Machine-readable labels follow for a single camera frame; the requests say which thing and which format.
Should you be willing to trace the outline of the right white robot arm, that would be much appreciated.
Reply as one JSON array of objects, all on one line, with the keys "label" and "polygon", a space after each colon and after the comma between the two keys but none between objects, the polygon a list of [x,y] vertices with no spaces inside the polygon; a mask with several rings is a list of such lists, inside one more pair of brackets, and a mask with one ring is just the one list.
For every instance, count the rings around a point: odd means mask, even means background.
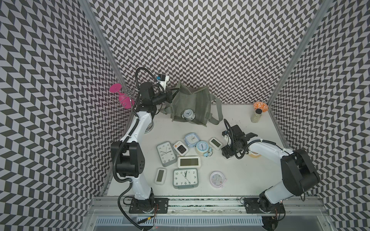
[{"label": "right white robot arm", "polygon": [[223,157],[241,160],[251,152],[280,164],[282,180],[260,193],[255,203],[263,213],[274,211],[283,200],[293,196],[305,200],[305,192],[320,183],[320,175],[307,151],[285,149],[255,133],[245,134],[238,125],[231,126],[226,119],[224,124],[222,135],[227,145],[221,149]]}]

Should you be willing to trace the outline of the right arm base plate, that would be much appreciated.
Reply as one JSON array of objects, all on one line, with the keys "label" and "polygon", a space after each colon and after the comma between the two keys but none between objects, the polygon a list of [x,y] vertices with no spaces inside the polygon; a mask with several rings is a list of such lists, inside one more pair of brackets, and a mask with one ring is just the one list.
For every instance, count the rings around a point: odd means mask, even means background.
[{"label": "right arm base plate", "polygon": [[285,208],[282,203],[272,204],[266,198],[247,197],[242,200],[248,214],[285,214]]}]

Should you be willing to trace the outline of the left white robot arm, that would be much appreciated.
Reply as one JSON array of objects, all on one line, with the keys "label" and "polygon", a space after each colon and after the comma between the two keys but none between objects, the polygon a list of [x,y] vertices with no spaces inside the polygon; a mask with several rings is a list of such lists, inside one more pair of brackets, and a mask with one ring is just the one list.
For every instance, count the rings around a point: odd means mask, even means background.
[{"label": "left white robot arm", "polygon": [[143,213],[150,213],[157,206],[153,190],[143,175],[145,157],[140,141],[157,113],[157,106],[172,103],[174,96],[179,92],[178,89],[175,89],[175,93],[173,89],[165,90],[160,84],[161,81],[165,81],[163,75],[156,77],[145,67],[136,69],[138,96],[132,107],[131,125],[127,128],[126,134],[111,145],[113,178],[117,183],[129,183],[130,190],[134,192],[132,202]]}]

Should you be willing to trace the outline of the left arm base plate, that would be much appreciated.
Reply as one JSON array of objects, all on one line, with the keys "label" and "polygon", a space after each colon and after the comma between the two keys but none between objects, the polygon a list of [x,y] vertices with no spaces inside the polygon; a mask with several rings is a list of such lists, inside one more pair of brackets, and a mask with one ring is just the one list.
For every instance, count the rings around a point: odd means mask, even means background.
[{"label": "left arm base plate", "polygon": [[147,200],[133,199],[130,204],[130,214],[167,214],[169,198],[154,198]]}]

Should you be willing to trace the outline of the green canvas bag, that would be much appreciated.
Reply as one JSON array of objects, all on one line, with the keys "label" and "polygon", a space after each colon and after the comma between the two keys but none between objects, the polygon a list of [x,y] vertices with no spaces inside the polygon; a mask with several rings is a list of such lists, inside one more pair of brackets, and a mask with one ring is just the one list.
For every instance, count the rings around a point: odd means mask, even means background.
[{"label": "green canvas bag", "polygon": [[[218,125],[223,121],[222,102],[210,93],[208,86],[191,88],[178,82],[175,88],[179,89],[179,92],[173,97],[172,103],[166,103],[161,109],[161,113],[170,115],[172,121],[189,122],[205,127],[208,122]],[[185,119],[185,111],[188,109],[195,114],[192,120]]]}]

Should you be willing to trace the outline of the white twin-bell alarm clock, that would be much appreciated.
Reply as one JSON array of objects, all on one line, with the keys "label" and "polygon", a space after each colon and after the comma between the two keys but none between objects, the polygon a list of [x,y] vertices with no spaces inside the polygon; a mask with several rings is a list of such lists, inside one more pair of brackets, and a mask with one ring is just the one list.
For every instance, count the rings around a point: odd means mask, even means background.
[{"label": "white twin-bell alarm clock", "polygon": [[192,109],[185,109],[182,113],[182,118],[186,121],[192,121],[195,117],[196,115]]}]

